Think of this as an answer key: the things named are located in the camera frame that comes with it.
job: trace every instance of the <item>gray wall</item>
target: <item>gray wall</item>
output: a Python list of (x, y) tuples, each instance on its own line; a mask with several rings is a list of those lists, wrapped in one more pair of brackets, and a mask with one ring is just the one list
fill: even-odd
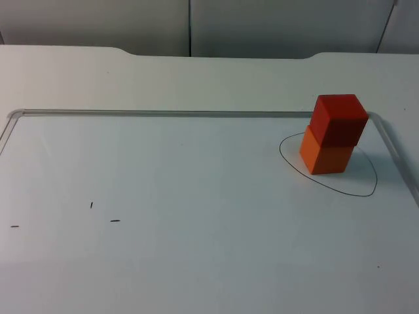
[[(398, 0), (393, 11), (393, 0), (190, 2), (192, 56), (419, 53), (419, 0)], [(113, 46), (133, 54), (188, 56), (189, 0), (2, 0), (0, 34), (6, 44)]]
[(191, 0), (192, 55), (376, 52), (392, 0)]
[(397, 2), (378, 51), (419, 53), (419, 0)]
[(188, 0), (2, 0), (7, 44), (114, 46), (188, 56)]

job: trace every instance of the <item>red cube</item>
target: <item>red cube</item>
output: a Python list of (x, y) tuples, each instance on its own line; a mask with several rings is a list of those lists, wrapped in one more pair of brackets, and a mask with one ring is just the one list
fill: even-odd
[(310, 128), (321, 147), (354, 147), (368, 121), (355, 95), (320, 95)]

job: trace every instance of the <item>wooden block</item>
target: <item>wooden block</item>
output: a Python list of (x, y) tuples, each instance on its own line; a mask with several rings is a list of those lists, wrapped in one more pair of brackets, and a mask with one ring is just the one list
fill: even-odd
[(307, 126), (300, 155), (312, 175), (344, 172), (353, 147), (320, 147), (312, 129)]
[(367, 121), (355, 95), (320, 95), (310, 127), (321, 147), (354, 147)]

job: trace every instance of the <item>black ink mark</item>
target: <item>black ink mark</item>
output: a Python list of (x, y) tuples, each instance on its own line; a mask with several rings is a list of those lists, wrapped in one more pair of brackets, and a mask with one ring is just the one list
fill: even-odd
[(326, 184), (323, 184), (323, 183), (321, 183), (321, 182), (319, 182), (319, 181), (317, 181), (317, 180), (314, 180), (313, 178), (310, 178), (309, 176), (307, 176), (307, 175), (305, 175), (304, 173), (302, 173), (301, 171), (299, 171), (296, 167), (294, 167), (292, 164), (291, 164), (291, 162), (289, 162), (288, 160), (287, 160), (287, 158), (285, 158), (284, 157), (284, 155), (282, 154), (282, 151), (281, 151), (281, 146), (282, 146), (282, 143), (285, 141), (285, 140), (287, 140), (287, 139), (289, 139), (290, 137), (293, 137), (293, 136), (297, 136), (297, 135), (301, 135), (301, 134), (304, 134), (304, 132), (300, 132), (300, 133), (297, 133), (297, 134), (293, 134), (293, 135), (290, 135), (290, 136), (287, 136), (285, 139), (283, 139), (282, 141), (281, 141), (281, 143), (280, 143), (280, 154), (281, 154), (281, 157), (287, 162), (287, 164), (289, 164), (292, 168), (294, 168), (294, 170), (296, 171), (296, 172), (298, 172), (298, 173), (300, 173), (303, 177), (306, 177), (307, 179), (310, 179), (311, 181), (313, 181), (313, 182), (315, 182), (315, 183), (318, 183), (318, 184), (320, 184), (320, 185), (322, 185), (322, 186), (324, 186), (325, 188), (330, 188), (331, 190), (333, 190), (333, 191), (335, 191), (335, 192), (338, 192), (338, 193), (341, 193), (341, 194), (344, 194), (344, 195), (348, 195), (348, 196), (357, 196), (357, 197), (360, 197), (360, 198), (367, 198), (368, 196), (371, 196), (371, 195), (373, 195), (374, 194), (374, 192), (375, 192), (375, 189), (376, 189), (376, 187), (377, 187), (377, 183), (378, 183), (378, 176), (377, 176), (377, 171), (375, 170), (375, 167), (374, 167), (374, 165), (373, 165), (373, 162), (371, 161), (371, 159), (369, 159), (369, 157), (368, 157), (368, 155), (362, 150), (362, 149), (360, 149), (358, 146), (356, 146), (358, 149), (359, 149), (359, 151), (367, 158), (367, 160), (369, 161), (369, 163), (371, 164), (371, 167), (373, 167), (373, 170), (374, 170), (374, 174), (375, 174), (375, 184), (374, 184), (374, 188), (373, 188), (373, 191), (370, 193), (370, 194), (367, 194), (367, 195), (359, 195), (359, 194), (351, 194), (351, 193), (346, 193), (346, 192), (343, 192), (343, 191), (340, 191), (340, 190), (337, 190), (336, 188), (332, 188), (332, 187), (330, 187), (330, 186), (327, 186)]

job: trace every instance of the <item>pencil mark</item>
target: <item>pencil mark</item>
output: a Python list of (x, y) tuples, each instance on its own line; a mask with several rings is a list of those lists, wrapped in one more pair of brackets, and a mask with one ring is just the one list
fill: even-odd
[(298, 173), (300, 173), (303, 177), (306, 177), (307, 179), (309, 179), (309, 180), (311, 180), (311, 181), (313, 181), (313, 182), (315, 182), (315, 183), (318, 183), (318, 184), (320, 184), (320, 185), (322, 185), (322, 186), (324, 186), (325, 188), (329, 188), (330, 190), (332, 190), (332, 191), (335, 191), (335, 192), (338, 192), (338, 193), (341, 193), (341, 194), (344, 194), (344, 195), (348, 195), (348, 196), (357, 196), (357, 197), (360, 197), (360, 198), (367, 198), (368, 196), (371, 196), (371, 195), (373, 195), (374, 194), (374, 192), (375, 192), (375, 189), (376, 189), (376, 187), (377, 187), (377, 183), (378, 183), (378, 176), (377, 176), (377, 171), (376, 171), (376, 169), (375, 169), (375, 167), (374, 167), (374, 164), (373, 164), (373, 162), (371, 161), (371, 159), (368, 157), (368, 155), (367, 155), (367, 153), (366, 152), (364, 152), (362, 149), (360, 149), (358, 146), (356, 146), (356, 148), (357, 149), (359, 149), (359, 151), (364, 155), (364, 157), (366, 157), (366, 159), (368, 160), (368, 162), (371, 164), (371, 167), (373, 168), (373, 171), (374, 171), (374, 176), (375, 176), (375, 183), (374, 183), (374, 188), (373, 188), (373, 190), (372, 190), (372, 192), (371, 193), (369, 193), (369, 194), (352, 194), (352, 193), (347, 193), (347, 192), (343, 192), (343, 191), (341, 191), (341, 190), (338, 190), (338, 189), (336, 189), (336, 188), (332, 188), (331, 186), (328, 186), (328, 185), (326, 185), (326, 184), (323, 184), (323, 183), (321, 183), (321, 182), (319, 182), (319, 181), (317, 181), (317, 180), (315, 180), (315, 179), (313, 179), (313, 178), (311, 178), (311, 177), (309, 177), (309, 176), (307, 176), (307, 175), (305, 175), (303, 172), (301, 172), (301, 171), (299, 171), (291, 162), (289, 162), (288, 161), (288, 159), (287, 158), (285, 158), (285, 156), (282, 154), (282, 150), (281, 150), (281, 147), (282, 147), (282, 144), (283, 144), (283, 142), (284, 141), (286, 141), (287, 139), (289, 139), (290, 137), (294, 137), (294, 136), (297, 136), (297, 135), (301, 135), (301, 134), (304, 134), (304, 132), (300, 132), (300, 133), (296, 133), (296, 134), (293, 134), (293, 135), (290, 135), (290, 136), (287, 136), (285, 139), (283, 139), (282, 141), (281, 141), (281, 143), (280, 143), (280, 154), (281, 154), (281, 157), (287, 162), (287, 164), (289, 164), (296, 172), (298, 172)]

